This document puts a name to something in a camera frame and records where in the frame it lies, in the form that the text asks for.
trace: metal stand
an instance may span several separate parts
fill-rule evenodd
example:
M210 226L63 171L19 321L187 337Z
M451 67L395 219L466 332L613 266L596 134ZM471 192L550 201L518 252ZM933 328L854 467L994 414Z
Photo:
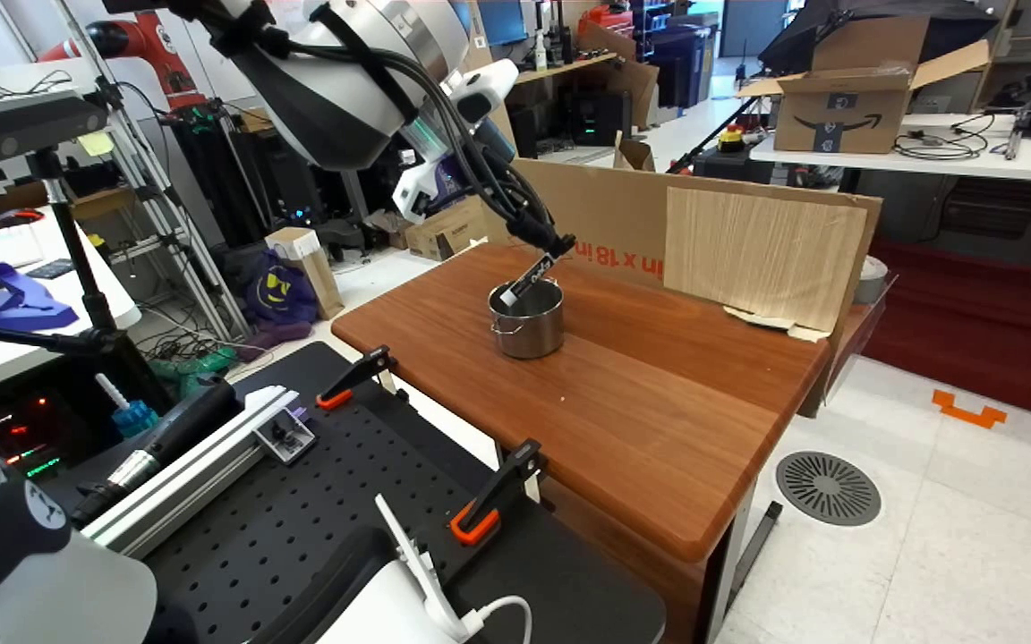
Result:
M74 18L67 0L56 0L56 8L71 28L79 53L95 67L101 86L114 91L118 84L112 74L112 67L102 65L102 58L94 51L87 25ZM206 254L195 226L182 213L176 186L169 184L145 136L135 128L135 122L124 115L124 108L118 101L112 101L108 134L114 141L114 160L118 160L124 184L141 198L145 219L154 221L154 233L156 233L156 241L145 241L141 247L164 247L169 252L169 259L176 260L178 277L187 281L187 287L188 287L188 295L192 295L195 307L205 312L206 328L216 337L231 337L231 332L248 328L248 318L242 318L231 290L224 287L224 281L222 281L216 259Z

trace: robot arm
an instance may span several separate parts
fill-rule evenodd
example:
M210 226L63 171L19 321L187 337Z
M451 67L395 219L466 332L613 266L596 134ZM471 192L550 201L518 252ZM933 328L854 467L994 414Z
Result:
M466 184L508 221L508 233L547 252L574 247L515 169L476 146L439 91L469 48L459 0L334 0L291 34L265 0L108 0L108 10L169 8L200 22L260 92L298 154L329 171L368 169L402 134L432 134L453 152Z

